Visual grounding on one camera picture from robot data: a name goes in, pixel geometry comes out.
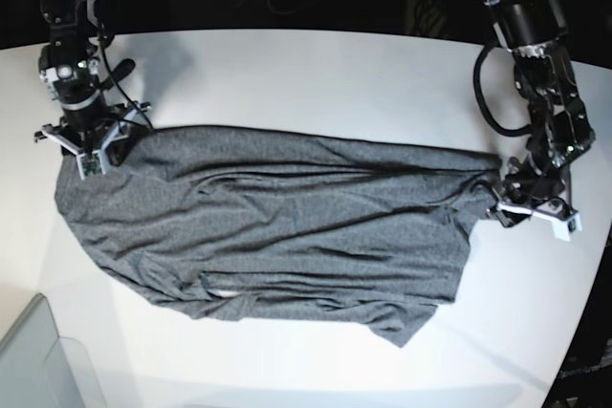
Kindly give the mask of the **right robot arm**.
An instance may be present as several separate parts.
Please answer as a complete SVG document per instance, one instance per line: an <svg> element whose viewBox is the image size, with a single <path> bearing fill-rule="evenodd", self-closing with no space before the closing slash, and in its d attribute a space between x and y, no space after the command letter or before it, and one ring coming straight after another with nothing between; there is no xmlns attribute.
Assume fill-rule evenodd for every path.
<svg viewBox="0 0 612 408"><path fill-rule="evenodd" d="M38 74L62 116L46 124L35 140L52 140L76 160L82 179L106 173L120 163L128 141L150 131L150 105L125 93L121 81L135 69L130 58L109 64L107 48L114 34L106 27L105 0L40 0L49 25L49 42L41 49ZM122 100L110 104L107 92Z"/></svg>

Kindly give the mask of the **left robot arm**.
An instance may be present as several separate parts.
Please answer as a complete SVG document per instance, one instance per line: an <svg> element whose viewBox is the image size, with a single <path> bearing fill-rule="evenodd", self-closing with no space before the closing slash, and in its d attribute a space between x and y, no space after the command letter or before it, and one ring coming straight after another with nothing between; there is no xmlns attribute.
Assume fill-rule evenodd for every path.
<svg viewBox="0 0 612 408"><path fill-rule="evenodd" d="M490 215L504 227L528 218L551 224L560 240L582 229L572 200L571 165L596 139L579 95L564 44L568 27L558 0L481 0L495 30L495 44L479 53L472 87L479 110L497 134L524 137L522 159L508 160L505 175L490 184L496 204ZM495 45L514 60L514 84L527 102L530 121L506 128L492 115L481 82L483 64Z"/></svg>

